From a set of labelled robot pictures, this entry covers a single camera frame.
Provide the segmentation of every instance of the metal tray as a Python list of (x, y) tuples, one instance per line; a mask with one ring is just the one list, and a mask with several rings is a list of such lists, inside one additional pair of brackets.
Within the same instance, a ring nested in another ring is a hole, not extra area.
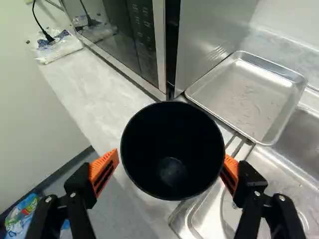
[(185, 95), (253, 142), (272, 145), (306, 86), (303, 75), (236, 51), (191, 85)]

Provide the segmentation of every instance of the stainless steel surface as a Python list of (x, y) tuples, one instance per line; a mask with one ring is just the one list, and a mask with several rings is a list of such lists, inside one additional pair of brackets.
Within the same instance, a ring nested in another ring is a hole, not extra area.
[[(294, 201), (309, 239), (319, 235), (318, 145), (319, 92), (306, 88), (278, 142), (271, 147), (255, 145), (246, 158), (268, 180), (265, 193), (279, 192)], [(196, 200), (182, 202), (169, 225), (181, 239), (232, 239), (240, 216), (241, 209), (233, 207), (231, 195), (218, 180)], [(258, 238), (271, 238), (265, 220)]]
[(185, 95), (252, 141), (272, 145), (306, 85), (297, 72), (237, 51), (190, 86)]
[(237, 50), (258, 0), (183, 0), (175, 97)]
[(158, 63), (159, 90), (166, 94), (165, 73), (165, 0), (153, 0), (153, 16)]
[[(253, 143), (243, 136), (233, 136), (226, 142), (226, 153), (240, 161), (245, 157), (238, 157), (240, 145), (252, 148)], [(224, 194), (224, 184), (221, 179), (200, 195), (196, 200), (182, 202), (169, 218), (168, 224), (181, 239), (224, 238), (223, 220), (221, 217), (221, 202)]]
[[(66, 12), (66, 9), (64, 7), (63, 1), (59, 0), (60, 4), (62, 5), (64, 11)], [(161, 92), (159, 89), (154, 87), (152, 84), (144, 80), (140, 75), (136, 74), (134, 71), (132, 71), (130, 68), (128, 68), (126, 65), (124, 65), (122, 62), (115, 59), (113, 56), (111, 56), (109, 53), (101, 49), (99, 46), (94, 44), (92, 41), (88, 40), (78, 32), (74, 32), (74, 34), (79, 38), (88, 48), (96, 52), (98, 55), (100, 55), (103, 59), (110, 62), (112, 65), (114, 65), (116, 68), (118, 68), (120, 71), (122, 71), (124, 74), (126, 74), (128, 77), (130, 77), (133, 81), (138, 83), (140, 86), (142, 86), (144, 89), (146, 89), (148, 92), (150, 92), (152, 95), (154, 95), (156, 98), (158, 98), (160, 101), (166, 100), (165, 93)]]
[[(83, 7), (79, 4), (78, 0), (59, 0), (60, 4), (62, 5), (64, 11), (66, 12), (67, 16), (69, 17), (70, 21), (74, 24), (74, 17), (75, 16), (82, 16), (84, 15)], [(141, 75), (142, 73), (139, 72), (140, 64), (138, 61), (137, 53), (134, 51), (134, 44), (132, 44), (131, 48), (127, 46), (128, 40), (123, 43), (124, 45), (117, 45), (115, 40), (113, 39), (114, 34), (108, 34), (101, 36), (95, 36), (93, 32), (86, 31), (84, 35), (79, 34), (76, 30), (75, 35), (91, 50), (98, 53), (102, 58), (113, 64), (116, 68), (130, 77), (132, 80), (137, 82), (141, 87), (146, 89), (148, 92), (153, 94), (159, 100), (166, 99), (166, 79), (165, 79), (165, 32), (164, 32), (164, 0), (159, 1), (152, 1), (153, 6), (153, 14), (154, 14), (154, 25), (155, 25), (155, 42), (156, 42), (156, 62), (157, 62), (157, 71), (158, 71), (158, 85), (159, 89), (150, 84), (147, 80), (145, 80)], [(98, 13), (99, 15), (93, 14), (91, 17), (98, 17), (100, 22), (105, 24), (105, 27), (109, 28), (109, 20), (108, 16), (104, 10), (104, 3), (102, 0), (95, 0), (95, 1), (84, 1), (85, 6), (89, 14)], [(120, 59), (119, 56), (115, 56), (116, 50), (122, 49), (123, 51), (127, 50), (127, 54), (121, 52), (123, 56), (127, 56), (129, 60), (126, 62), (123, 59)]]

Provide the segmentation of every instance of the kitchen counter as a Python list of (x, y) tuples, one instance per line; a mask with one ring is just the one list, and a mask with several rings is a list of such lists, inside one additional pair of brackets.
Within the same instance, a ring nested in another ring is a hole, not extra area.
[[(154, 103), (87, 48), (39, 68), (99, 155), (119, 149), (129, 119), (144, 106)], [(179, 202), (159, 200), (142, 192), (122, 165), (117, 167), (114, 176), (158, 237), (176, 239), (167, 220)]]

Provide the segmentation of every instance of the gray countertop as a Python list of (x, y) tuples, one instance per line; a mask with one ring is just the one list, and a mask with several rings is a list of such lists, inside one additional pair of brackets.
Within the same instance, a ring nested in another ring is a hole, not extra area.
[[(99, 155), (119, 149), (129, 119), (154, 102), (86, 48), (39, 68)], [(122, 165), (114, 176), (157, 236), (176, 239), (167, 220), (179, 202), (159, 200), (142, 192)]]
[[(311, 88), (319, 89), (317, 51), (261, 31), (251, 33), (240, 50), (296, 70), (308, 79)], [(99, 155), (119, 149), (121, 134), (129, 119), (154, 102), (86, 48), (39, 67)], [(313, 95), (312, 90), (306, 91), (300, 105), (306, 108), (318, 105), (317, 100), (309, 97)], [(122, 165), (114, 176), (157, 236), (177, 239), (167, 222), (179, 202), (159, 200), (142, 192), (128, 178)]]

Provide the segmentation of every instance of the stainless steel sink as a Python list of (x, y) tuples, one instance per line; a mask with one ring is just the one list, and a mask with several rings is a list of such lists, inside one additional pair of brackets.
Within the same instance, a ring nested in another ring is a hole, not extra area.
[[(319, 238), (319, 93), (307, 88), (279, 141), (254, 145), (247, 160), (269, 183), (265, 193), (283, 193), (297, 207), (309, 239)], [(182, 202), (169, 218), (169, 226), (181, 239), (233, 238), (241, 210), (218, 180), (196, 199)], [(271, 238), (261, 222), (258, 238)]]

